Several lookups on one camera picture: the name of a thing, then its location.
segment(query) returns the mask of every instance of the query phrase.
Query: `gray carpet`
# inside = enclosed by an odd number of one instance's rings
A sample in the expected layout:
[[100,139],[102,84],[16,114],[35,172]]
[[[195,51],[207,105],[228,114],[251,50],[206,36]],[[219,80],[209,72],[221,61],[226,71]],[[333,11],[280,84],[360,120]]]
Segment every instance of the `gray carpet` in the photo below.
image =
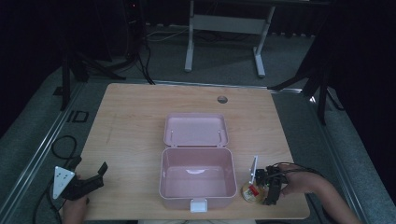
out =
[[[180,32],[183,28],[167,28],[166,31]],[[184,72],[184,60],[187,49],[187,37],[178,35],[162,41],[163,35],[149,36],[151,48],[148,65],[152,79],[158,83],[187,82],[194,84],[214,84],[231,86],[272,86],[278,84],[296,73],[304,55],[312,44],[312,38],[284,36],[268,36],[264,46],[263,62],[267,76],[257,77],[253,59],[252,47],[258,43],[257,36],[248,36],[242,41],[207,42],[207,34],[198,34],[202,38],[196,38],[192,71]],[[149,52],[141,51],[145,61]],[[128,83],[145,83],[142,74],[134,65],[121,69],[117,73],[127,77]],[[0,190],[0,202],[4,202],[11,193],[13,187],[20,179],[20,174],[27,166],[35,152],[42,148],[46,135],[61,137],[67,134],[76,137],[77,154],[83,149],[88,136],[95,113],[105,93],[108,83],[113,82],[102,75],[92,74],[88,83],[80,84],[73,82],[75,101],[65,112],[60,112],[61,98],[52,93],[61,83],[60,70],[49,76],[40,90],[32,98],[20,117],[11,126],[9,131],[0,140],[0,162],[2,164],[2,181]],[[300,89],[305,80],[296,83],[290,88]],[[344,182],[339,181],[339,172],[334,169],[331,162],[331,149],[340,152],[341,161],[344,164],[344,172],[350,179],[354,192],[361,202],[367,222],[391,223],[396,220],[394,204],[389,200],[384,191],[373,165],[364,154],[364,147],[345,112],[337,111],[332,105],[327,105],[327,127],[318,124],[315,115],[315,105],[295,91],[282,91],[274,93],[276,109],[280,116],[285,131],[290,151],[294,160],[298,163],[320,170],[331,180],[340,193],[348,191]],[[73,122],[68,120],[70,114],[81,112],[88,113],[86,122]],[[50,127],[57,120],[59,130],[57,133],[49,133]],[[63,139],[56,144],[56,150],[64,155],[71,152],[73,147],[70,139]],[[9,223],[31,223],[35,205],[41,193],[45,190],[53,176],[53,167],[62,165],[64,161],[55,158],[50,151],[44,155],[45,159],[41,166],[36,169],[32,183],[27,183],[29,188],[21,192],[21,200],[11,210]],[[313,196],[313,204],[310,204],[311,215],[305,220],[283,220],[289,223],[328,223],[321,212],[321,205]],[[87,221],[87,223],[125,223],[126,221]],[[56,223],[53,212],[44,199],[37,211],[37,223]]]

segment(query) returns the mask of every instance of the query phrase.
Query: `pink box lid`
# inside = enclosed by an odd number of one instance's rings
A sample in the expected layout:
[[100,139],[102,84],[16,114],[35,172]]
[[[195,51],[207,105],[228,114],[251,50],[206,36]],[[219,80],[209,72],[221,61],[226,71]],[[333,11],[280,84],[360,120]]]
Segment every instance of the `pink box lid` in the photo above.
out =
[[171,113],[163,141],[169,147],[225,147],[228,144],[224,116],[212,113]]

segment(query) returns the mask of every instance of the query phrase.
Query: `dark background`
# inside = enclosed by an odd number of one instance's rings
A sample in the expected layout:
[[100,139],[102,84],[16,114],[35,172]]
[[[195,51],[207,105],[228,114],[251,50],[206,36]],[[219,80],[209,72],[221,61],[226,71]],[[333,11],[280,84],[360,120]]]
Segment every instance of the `dark background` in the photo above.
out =
[[[92,8],[97,8],[101,1],[91,1]],[[212,4],[197,4],[196,10],[263,18],[263,12],[268,9],[266,6],[224,4],[222,9],[215,11]],[[302,71],[319,66],[320,60],[335,53],[331,59],[330,85],[336,89],[394,201],[396,3],[344,0],[338,4],[342,6],[332,9],[321,30],[327,9],[278,7],[270,33],[316,36],[303,61]],[[188,8],[186,0],[148,0],[144,12],[151,25],[187,25]],[[0,135],[21,113],[43,80],[61,65],[62,54],[55,36],[35,2],[3,0],[0,3]],[[80,44],[87,47],[92,43],[81,41]]]

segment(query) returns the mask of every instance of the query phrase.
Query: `table top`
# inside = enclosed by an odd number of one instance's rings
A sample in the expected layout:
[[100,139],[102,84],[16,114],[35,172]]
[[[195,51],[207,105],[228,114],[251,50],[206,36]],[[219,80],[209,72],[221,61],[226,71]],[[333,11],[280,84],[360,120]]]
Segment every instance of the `table top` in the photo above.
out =
[[[221,104],[218,97],[226,97]],[[175,112],[220,113],[233,153],[237,187],[249,181],[253,157],[258,168],[292,161],[271,93],[261,88],[110,84],[97,112],[77,173],[93,176],[104,161],[105,186],[90,193],[87,219],[271,219],[306,218],[303,194],[279,199],[277,205],[233,202],[206,213],[172,210],[159,193],[164,125]]]

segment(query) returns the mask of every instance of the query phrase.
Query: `open pink plastic box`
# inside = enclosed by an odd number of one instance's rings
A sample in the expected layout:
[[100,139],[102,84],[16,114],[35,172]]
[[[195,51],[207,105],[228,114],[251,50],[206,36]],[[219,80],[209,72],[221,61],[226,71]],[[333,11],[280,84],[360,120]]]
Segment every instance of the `open pink plastic box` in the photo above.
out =
[[233,155],[221,114],[173,113],[166,119],[160,194],[165,207],[206,212],[235,196]]

